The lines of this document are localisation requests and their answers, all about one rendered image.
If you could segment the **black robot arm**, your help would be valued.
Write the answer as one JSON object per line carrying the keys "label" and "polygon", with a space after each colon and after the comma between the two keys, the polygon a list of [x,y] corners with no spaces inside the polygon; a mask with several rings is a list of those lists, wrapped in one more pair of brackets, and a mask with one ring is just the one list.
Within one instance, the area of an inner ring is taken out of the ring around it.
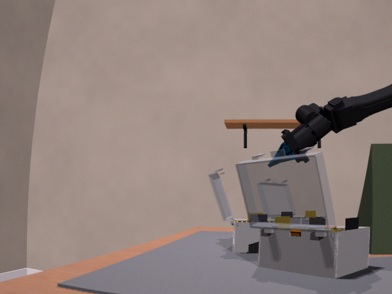
{"label": "black robot arm", "polygon": [[325,106],[317,104],[300,106],[295,114],[296,120],[301,123],[291,131],[293,135],[307,125],[312,129],[312,136],[318,140],[331,130],[335,133],[355,126],[370,115],[392,107],[392,84],[382,89],[355,97],[336,97]]}

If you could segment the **grey flat mat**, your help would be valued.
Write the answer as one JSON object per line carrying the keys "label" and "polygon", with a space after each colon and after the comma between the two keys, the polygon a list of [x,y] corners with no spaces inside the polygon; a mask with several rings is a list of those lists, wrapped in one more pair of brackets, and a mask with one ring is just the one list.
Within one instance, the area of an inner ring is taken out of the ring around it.
{"label": "grey flat mat", "polygon": [[392,257],[332,279],[258,266],[233,250],[233,232],[199,231],[58,283],[97,294],[392,294]]}

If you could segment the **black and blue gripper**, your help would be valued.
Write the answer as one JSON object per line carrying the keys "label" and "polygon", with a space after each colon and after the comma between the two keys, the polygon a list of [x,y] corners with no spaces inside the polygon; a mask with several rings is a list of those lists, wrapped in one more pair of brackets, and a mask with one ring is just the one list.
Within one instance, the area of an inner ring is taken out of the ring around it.
{"label": "black and blue gripper", "polygon": [[293,135],[287,129],[284,129],[281,133],[281,137],[284,142],[280,145],[279,149],[284,149],[286,156],[300,154],[300,150],[311,147],[318,142],[316,135],[312,136],[312,129],[305,125],[299,131]]}

